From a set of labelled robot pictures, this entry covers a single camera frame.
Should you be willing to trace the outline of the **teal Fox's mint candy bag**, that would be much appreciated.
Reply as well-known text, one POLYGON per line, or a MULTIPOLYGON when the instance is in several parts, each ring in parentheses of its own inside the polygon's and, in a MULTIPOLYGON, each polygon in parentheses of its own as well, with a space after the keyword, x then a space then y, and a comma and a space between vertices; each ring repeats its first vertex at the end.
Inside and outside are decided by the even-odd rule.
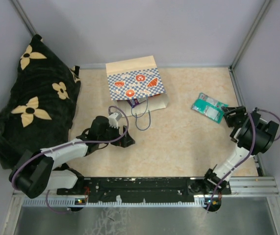
POLYGON ((228 105, 206 95, 205 93, 199 93, 199 96, 193 103, 191 109, 220 124, 224 114, 223 107, 228 107, 228 105))

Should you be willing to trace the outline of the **checkered paper bag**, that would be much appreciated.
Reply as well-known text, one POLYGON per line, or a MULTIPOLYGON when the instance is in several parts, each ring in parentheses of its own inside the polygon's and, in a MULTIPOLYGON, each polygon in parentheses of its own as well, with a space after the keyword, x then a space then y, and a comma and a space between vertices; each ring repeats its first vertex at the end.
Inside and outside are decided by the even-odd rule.
POLYGON ((107 63, 105 68, 110 98, 127 116, 167 107, 169 98, 152 55, 107 63), (133 98, 145 101, 131 108, 127 100, 133 98))

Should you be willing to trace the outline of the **purple candy bag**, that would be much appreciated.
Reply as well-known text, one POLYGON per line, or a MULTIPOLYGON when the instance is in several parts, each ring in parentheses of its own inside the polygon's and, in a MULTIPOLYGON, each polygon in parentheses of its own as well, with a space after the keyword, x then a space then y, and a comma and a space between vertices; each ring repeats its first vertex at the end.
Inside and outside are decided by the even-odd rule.
POLYGON ((128 104, 131 106, 131 108, 136 107, 137 105, 141 104, 142 102, 144 102, 145 100, 143 98, 133 98, 133 99, 129 99, 127 100, 128 104))

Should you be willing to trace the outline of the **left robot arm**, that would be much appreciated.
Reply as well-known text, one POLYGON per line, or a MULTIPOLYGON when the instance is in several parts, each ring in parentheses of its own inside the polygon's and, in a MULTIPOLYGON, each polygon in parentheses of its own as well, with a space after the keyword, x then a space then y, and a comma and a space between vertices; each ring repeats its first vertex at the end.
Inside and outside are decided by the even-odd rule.
POLYGON ((100 149, 100 144, 129 147, 135 140, 128 133, 128 125, 119 133, 118 121, 121 114, 112 113, 109 117, 97 116, 90 128, 72 141, 42 148, 36 153, 26 151, 13 168, 9 180, 14 189, 22 191, 30 199, 36 198, 46 190, 65 188, 74 194, 84 191, 85 182, 81 175, 69 168, 57 168, 66 162, 83 158, 100 149))

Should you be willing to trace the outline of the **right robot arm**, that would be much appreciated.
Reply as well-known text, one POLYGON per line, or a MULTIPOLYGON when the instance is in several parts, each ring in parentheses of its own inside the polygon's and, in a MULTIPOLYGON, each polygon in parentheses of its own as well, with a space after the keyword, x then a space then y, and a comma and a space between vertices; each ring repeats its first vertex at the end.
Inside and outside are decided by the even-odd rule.
POLYGON ((204 176, 202 188, 212 195, 227 187, 232 174, 247 159, 265 153, 280 138, 280 118, 272 112, 259 108, 247 112, 244 106, 222 110, 228 127, 233 128, 230 138, 235 148, 223 163, 210 168, 204 176))

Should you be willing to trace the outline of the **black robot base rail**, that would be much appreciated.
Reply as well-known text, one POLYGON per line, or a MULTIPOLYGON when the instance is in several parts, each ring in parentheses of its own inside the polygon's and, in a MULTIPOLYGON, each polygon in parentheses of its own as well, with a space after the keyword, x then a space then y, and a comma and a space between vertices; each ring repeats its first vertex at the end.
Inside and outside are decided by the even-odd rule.
POLYGON ((194 202, 195 195, 211 195, 214 185, 203 177, 80 177, 71 189, 58 189, 57 195, 83 195, 89 203, 177 203, 194 202))

